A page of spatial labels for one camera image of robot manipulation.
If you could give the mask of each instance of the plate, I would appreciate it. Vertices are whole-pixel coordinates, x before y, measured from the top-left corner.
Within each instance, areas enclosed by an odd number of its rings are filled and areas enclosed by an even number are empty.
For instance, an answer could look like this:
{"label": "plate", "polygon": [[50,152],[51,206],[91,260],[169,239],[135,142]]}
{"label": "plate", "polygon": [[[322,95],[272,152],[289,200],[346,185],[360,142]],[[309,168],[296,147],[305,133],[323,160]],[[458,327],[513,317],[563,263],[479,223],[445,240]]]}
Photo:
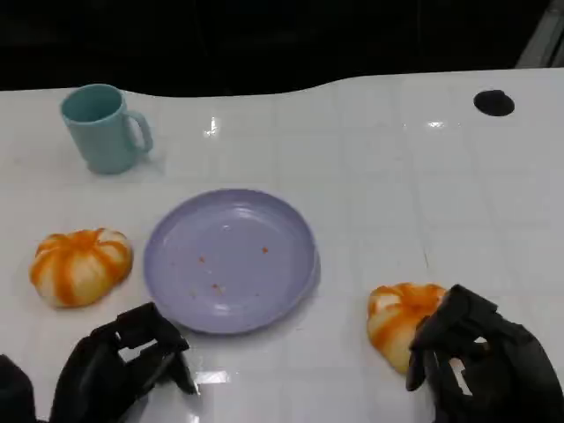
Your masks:
{"label": "plate", "polygon": [[288,203],[248,189],[208,192],[180,204],[154,229],[144,267],[163,315],[216,334],[274,322],[320,276],[303,217]]}

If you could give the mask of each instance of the mug handle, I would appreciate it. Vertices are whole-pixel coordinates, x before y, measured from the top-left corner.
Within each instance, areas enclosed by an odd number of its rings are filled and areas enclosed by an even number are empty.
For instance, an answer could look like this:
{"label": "mug handle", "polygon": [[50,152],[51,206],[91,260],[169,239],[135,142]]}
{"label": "mug handle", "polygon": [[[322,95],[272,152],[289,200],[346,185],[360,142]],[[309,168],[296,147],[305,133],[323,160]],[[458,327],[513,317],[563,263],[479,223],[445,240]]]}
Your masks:
{"label": "mug handle", "polygon": [[151,130],[149,129],[149,123],[143,115],[139,112],[133,110],[126,110],[125,114],[137,122],[139,128],[141,129],[141,134],[143,135],[144,145],[139,148],[141,152],[149,152],[152,149],[152,137]]}

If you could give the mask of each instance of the pumpkin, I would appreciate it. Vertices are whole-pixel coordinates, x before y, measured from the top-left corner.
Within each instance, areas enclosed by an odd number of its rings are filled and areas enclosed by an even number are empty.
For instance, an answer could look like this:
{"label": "pumpkin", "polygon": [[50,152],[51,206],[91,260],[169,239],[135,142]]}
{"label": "pumpkin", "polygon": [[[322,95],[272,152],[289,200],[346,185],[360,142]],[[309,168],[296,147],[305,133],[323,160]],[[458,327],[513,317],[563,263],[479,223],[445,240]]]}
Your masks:
{"label": "pumpkin", "polygon": [[368,299],[367,331],[372,345],[399,373],[407,373],[409,345],[417,324],[435,312],[445,289],[403,283],[380,286]]}
{"label": "pumpkin", "polygon": [[29,278],[55,307],[97,301],[130,273],[133,252],[127,238],[100,228],[51,234],[37,248]]}

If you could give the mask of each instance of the mug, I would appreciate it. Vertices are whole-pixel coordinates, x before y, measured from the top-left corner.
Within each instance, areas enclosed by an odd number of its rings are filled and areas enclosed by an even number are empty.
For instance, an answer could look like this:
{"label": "mug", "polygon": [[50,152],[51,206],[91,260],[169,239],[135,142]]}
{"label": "mug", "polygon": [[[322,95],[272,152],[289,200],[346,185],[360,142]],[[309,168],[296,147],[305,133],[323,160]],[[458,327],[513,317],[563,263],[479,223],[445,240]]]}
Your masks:
{"label": "mug", "polygon": [[[114,86],[80,87],[63,100],[61,115],[80,155],[96,174],[120,174],[135,165],[139,155],[152,149],[146,119],[127,109],[122,92]],[[141,129],[142,147],[135,143],[130,118]]]}

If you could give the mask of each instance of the white table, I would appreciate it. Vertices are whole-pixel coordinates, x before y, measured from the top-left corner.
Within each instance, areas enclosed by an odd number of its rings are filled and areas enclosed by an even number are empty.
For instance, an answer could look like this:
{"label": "white table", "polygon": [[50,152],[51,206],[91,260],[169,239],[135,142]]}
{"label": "white table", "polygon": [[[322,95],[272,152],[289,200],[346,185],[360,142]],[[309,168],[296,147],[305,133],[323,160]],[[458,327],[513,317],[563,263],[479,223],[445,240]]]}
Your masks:
{"label": "white table", "polygon": [[[482,115],[504,90],[516,111]],[[371,289],[464,284],[531,329],[564,378],[564,71],[356,78],[299,93],[168,99],[128,93],[155,138],[146,163],[90,174],[58,114],[68,90],[0,93],[0,352],[31,377],[48,416],[71,348],[149,300],[145,243],[157,221],[208,189],[283,197],[314,229],[322,281],[268,330],[187,333],[203,395],[155,390],[142,423],[430,423],[365,334]],[[129,279],[93,307],[54,310],[28,281],[52,232],[108,226],[130,237]]]}

